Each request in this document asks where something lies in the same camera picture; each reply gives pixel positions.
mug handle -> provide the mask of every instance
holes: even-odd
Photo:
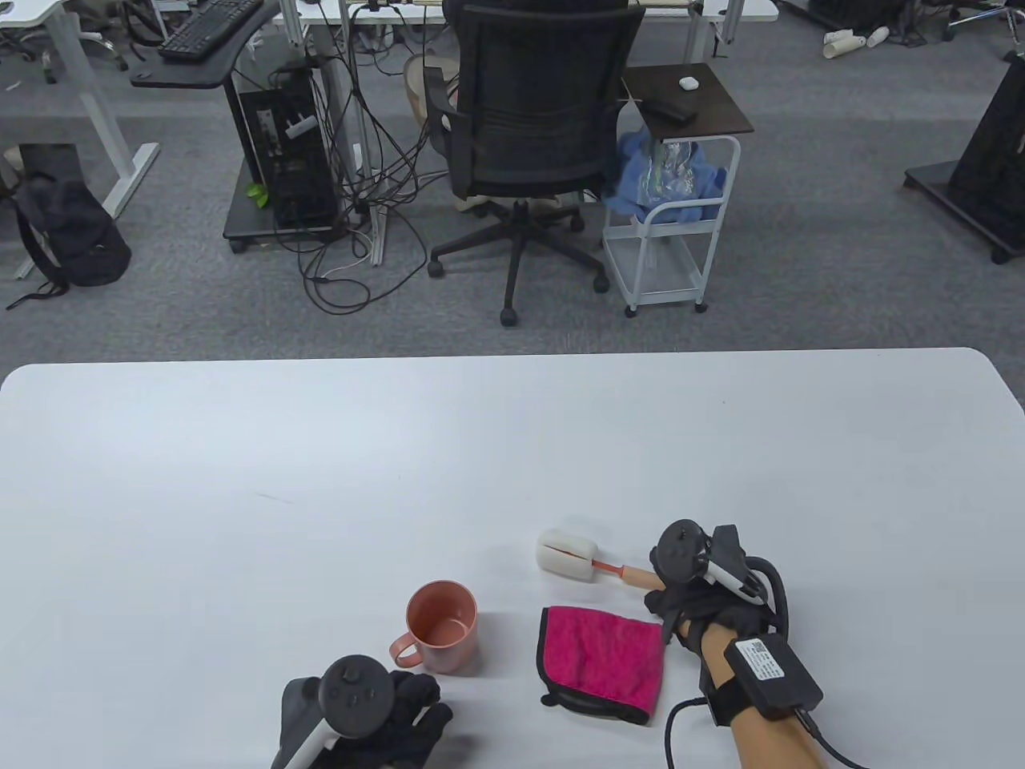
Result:
[[[387,653],[392,656],[392,661],[400,667],[415,667],[420,664],[423,661],[423,657],[420,656],[420,652],[418,651],[414,651],[412,654],[407,654],[404,657],[399,656],[415,643],[416,639],[413,638],[412,633],[407,633],[395,641],[387,650]]]

pink mug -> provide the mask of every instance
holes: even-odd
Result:
[[[406,626],[409,633],[388,649],[397,665],[454,673],[477,651],[477,601],[458,582],[428,582],[409,599]],[[410,646],[416,651],[400,656]]]

orange brush handle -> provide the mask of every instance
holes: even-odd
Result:
[[[591,561],[591,565],[601,571],[615,574],[631,588],[640,588],[645,591],[664,591],[665,585],[658,578],[657,574],[644,569],[636,569],[632,566],[613,566],[612,564]]]
[[[601,561],[591,561],[590,565],[601,571],[608,571],[610,574],[615,574],[620,579],[623,576],[622,566],[613,566],[611,563],[602,563]]]

forearm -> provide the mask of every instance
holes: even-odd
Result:
[[[701,638],[701,655],[716,687],[734,677],[726,661],[726,647],[737,634],[712,624]],[[730,725],[743,769],[824,769],[825,762],[815,740],[796,718],[767,721],[753,707],[738,715]]]

label sticker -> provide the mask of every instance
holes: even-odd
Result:
[[[758,681],[785,677],[783,669],[776,661],[776,657],[772,655],[760,639],[752,638],[748,641],[738,641],[736,647],[748,666],[754,672],[754,677]]]

